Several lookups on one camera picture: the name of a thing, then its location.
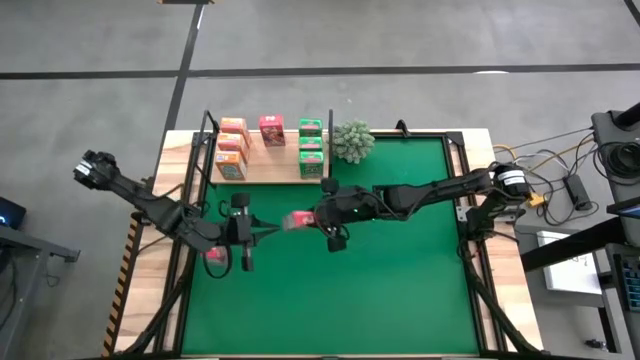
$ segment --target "gray floor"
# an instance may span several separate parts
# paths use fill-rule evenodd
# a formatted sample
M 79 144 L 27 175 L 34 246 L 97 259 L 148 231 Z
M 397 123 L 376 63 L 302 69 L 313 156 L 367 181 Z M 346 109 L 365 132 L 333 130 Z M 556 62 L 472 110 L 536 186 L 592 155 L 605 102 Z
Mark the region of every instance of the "gray floor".
M 153 0 L 3 1 L 0 72 L 175 70 L 192 14 Z M 623 62 L 640 62 L 640 27 L 622 0 L 229 0 L 206 7 L 191 68 Z M 130 177 L 151 175 L 174 84 L 0 81 L 0 196 L 27 207 L 27 232 L 82 250 L 77 264 L 50 264 L 62 282 L 41 288 L 23 358 L 99 354 L 130 207 L 76 184 L 71 170 L 91 148 L 116 154 Z M 292 127 L 333 108 L 337 122 L 482 127 L 494 143 L 518 144 L 587 127 L 593 112 L 625 109 L 638 94 L 640 72 L 190 79 L 176 128 L 195 128 L 205 108 L 252 127 L 259 114 L 282 113 Z M 553 164 L 541 172 L 561 174 Z M 611 202 L 590 163 L 580 175 L 593 200 Z M 569 210 L 566 195 L 553 210 Z M 533 214 L 521 223 L 543 224 Z M 592 309 L 534 306 L 547 350 L 616 358 L 581 345 L 602 336 Z

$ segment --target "juice box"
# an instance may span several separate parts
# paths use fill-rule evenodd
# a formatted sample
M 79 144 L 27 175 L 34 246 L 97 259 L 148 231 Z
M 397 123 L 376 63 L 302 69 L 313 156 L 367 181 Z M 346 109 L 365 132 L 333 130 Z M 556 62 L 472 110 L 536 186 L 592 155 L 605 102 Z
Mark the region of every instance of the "juice box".
M 300 136 L 298 148 L 300 151 L 322 151 L 322 138 L 320 136 Z
M 249 145 L 240 134 L 221 133 L 216 140 L 222 151 L 239 151 L 245 164 L 249 163 Z
M 247 121 L 243 118 L 222 118 L 220 119 L 220 132 L 227 134 L 240 134 L 244 136 L 247 146 L 251 147 L 251 135 L 247 128 Z
M 300 119 L 298 132 L 300 136 L 322 136 L 322 120 Z
M 298 162 L 301 178 L 321 178 L 324 175 L 324 154 L 322 151 L 300 151 Z
M 284 120 L 282 115 L 260 116 L 260 132 L 264 146 L 284 146 Z
M 215 163 L 222 177 L 227 180 L 247 178 L 247 165 L 239 151 L 217 151 Z

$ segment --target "yellow cable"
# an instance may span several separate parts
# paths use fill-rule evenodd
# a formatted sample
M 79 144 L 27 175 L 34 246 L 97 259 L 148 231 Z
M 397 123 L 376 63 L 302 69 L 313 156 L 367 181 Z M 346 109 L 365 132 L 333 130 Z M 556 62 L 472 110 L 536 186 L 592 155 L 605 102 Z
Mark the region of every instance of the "yellow cable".
M 535 171 L 537 168 L 539 168 L 539 167 L 541 167 L 542 165 L 544 165 L 544 164 L 548 163 L 549 161 L 551 161 L 551 160 L 553 160 L 553 159 L 555 159 L 555 158 L 557 158 L 557 157 L 560 157 L 560 155 L 564 155 L 564 154 L 568 153 L 569 151 L 571 151 L 571 150 L 575 150 L 575 149 L 577 149 L 578 147 L 580 147 L 580 146 L 582 146 L 582 145 L 584 145 L 584 144 L 586 144 L 586 143 L 588 143 L 588 142 L 591 142 L 591 141 L 593 141 L 593 138 L 591 138 L 591 139 L 589 139 L 589 140 L 584 140 L 584 141 L 580 142 L 580 144 L 575 145 L 575 146 L 572 146 L 572 147 L 570 147 L 570 148 L 568 148 L 568 149 L 566 149 L 566 150 L 562 150 L 562 151 L 560 151 L 559 153 L 557 153 L 557 154 L 555 154 L 555 155 L 551 156 L 550 158 L 547 158 L 545 161 L 541 162 L 540 164 L 538 164 L 538 165 L 536 165 L 536 166 L 532 167 L 531 169 L 529 169 L 529 171 Z
M 513 156 L 513 160 L 516 159 L 516 152 L 511 150 L 511 147 L 508 145 L 503 145 L 503 144 L 495 144 L 493 145 L 494 148 L 498 148 L 498 149 L 505 149 L 507 150 L 509 153 L 511 153 L 511 156 Z

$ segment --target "green juice box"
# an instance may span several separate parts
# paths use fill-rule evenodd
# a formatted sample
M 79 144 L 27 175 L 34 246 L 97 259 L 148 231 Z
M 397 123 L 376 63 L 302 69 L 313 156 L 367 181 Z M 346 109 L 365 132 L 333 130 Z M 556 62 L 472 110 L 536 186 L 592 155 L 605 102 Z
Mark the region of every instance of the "green juice box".
M 322 120 L 300 119 L 298 132 L 300 136 L 322 136 Z
M 300 136 L 298 148 L 300 151 L 322 151 L 322 138 L 320 136 Z
M 322 151 L 300 151 L 300 177 L 321 178 L 324 175 L 324 154 Z

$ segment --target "green tabletop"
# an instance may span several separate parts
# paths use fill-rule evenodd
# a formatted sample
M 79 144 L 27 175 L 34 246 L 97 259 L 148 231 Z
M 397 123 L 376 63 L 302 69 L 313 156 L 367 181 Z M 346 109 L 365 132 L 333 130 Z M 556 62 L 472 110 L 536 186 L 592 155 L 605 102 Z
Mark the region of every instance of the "green tabletop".
M 342 185 L 424 184 L 447 177 L 440 139 L 379 139 L 360 165 L 334 161 Z M 281 223 L 321 198 L 319 185 L 219 185 L 250 211 Z M 348 249 L 330 254 L 317 229 L 278 232 L 254 249 L 254 272 L 222 280 L 196 262 L 184 354 L 470 354 L 477 352 L 452 202 L 408 222 L 349 225 Z M 212 211 L 210 220 L 220 217 Z

